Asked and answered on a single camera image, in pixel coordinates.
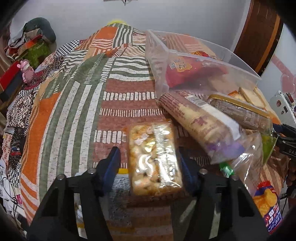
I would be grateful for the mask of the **person's right hand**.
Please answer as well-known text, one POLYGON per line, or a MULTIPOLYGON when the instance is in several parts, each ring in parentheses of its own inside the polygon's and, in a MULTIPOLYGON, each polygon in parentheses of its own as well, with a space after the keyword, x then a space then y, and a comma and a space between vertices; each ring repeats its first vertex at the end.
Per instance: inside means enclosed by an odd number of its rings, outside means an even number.
POLYGON ((296 172, 295 160, 290 159, 288 163, 288 172, 287 172, 287 178, 286 178, 286 184, 288 186, 291 186, 293 181, 295 180, 295 172, 296 172))

